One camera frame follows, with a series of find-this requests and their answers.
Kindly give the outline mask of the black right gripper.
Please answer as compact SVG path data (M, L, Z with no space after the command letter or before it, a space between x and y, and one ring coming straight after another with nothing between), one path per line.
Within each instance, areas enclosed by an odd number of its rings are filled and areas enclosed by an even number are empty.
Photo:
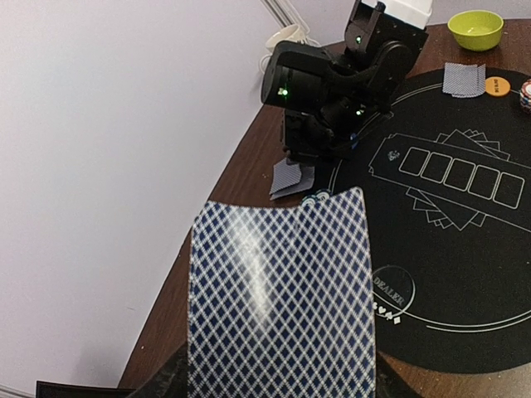
M373 116L373 107L342 99L315 114L284 111L281 142L291 162L309 165L353 158L358 135Z

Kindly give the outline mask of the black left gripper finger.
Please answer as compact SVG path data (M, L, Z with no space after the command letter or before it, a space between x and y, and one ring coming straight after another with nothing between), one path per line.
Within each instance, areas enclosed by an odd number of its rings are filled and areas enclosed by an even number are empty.
M139 398L188 396L188 345L184 343L137 391Z

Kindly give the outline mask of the dealt blue card top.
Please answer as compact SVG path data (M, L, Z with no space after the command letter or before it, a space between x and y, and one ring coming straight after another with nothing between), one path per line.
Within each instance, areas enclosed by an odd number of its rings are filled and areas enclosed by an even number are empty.
M285 158L273 167L273 180L270 187L272 201L291 195L302 180L299 163Z

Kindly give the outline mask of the dealt blue card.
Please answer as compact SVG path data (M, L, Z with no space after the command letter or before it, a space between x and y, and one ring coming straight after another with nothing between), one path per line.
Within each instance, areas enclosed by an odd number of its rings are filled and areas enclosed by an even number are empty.
M442 92L454 98L475 98L485 92L485 72L483 65L463 65L446 62Z
M302 180L299 163L285 158L273 167L273 180L270 187L272 201L291 195Z

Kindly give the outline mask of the green white poker chip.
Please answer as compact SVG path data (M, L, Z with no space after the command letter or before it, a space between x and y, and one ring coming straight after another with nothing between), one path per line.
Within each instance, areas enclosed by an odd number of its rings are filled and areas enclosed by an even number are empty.
M315 204L319 203L320 199L316 195L308 195L303 199L301 202L302 206L314 206Z

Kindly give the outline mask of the deck of blue cards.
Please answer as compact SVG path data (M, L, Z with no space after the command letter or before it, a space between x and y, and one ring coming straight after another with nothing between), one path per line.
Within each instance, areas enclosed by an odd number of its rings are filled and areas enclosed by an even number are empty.
M373 397L368 223L355 187L291 208L205 204L192 228L191 397Z

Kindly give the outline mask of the clear acrylic dealer button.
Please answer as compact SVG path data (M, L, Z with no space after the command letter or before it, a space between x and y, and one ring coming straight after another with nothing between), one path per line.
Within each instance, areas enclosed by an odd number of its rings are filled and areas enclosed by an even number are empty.
M402 322L416 296L411 274L397 265L386 265L373 273L374 311L393 325Z

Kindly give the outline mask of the orange big blind button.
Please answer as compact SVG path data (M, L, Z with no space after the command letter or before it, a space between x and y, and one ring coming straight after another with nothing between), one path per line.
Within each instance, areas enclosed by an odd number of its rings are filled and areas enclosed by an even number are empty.
M493 97L506 96L511 91L511 84L501 76L491 76L485 80L485 92Z

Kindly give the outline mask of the orange poker chip stack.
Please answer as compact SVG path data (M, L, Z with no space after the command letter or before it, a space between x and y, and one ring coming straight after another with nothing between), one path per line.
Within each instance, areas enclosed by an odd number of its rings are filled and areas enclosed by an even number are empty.
M519 89L519 105L525 113L531 113L531 79L527 79Z

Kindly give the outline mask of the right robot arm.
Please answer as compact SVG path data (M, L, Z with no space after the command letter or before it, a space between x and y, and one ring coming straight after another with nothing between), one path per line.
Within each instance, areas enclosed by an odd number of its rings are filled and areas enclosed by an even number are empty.
M430 1L357 1L343 53L280 41L265 68L263 104L284 111L281 142L293 163L350 159L369 120L388 115L423 49Z

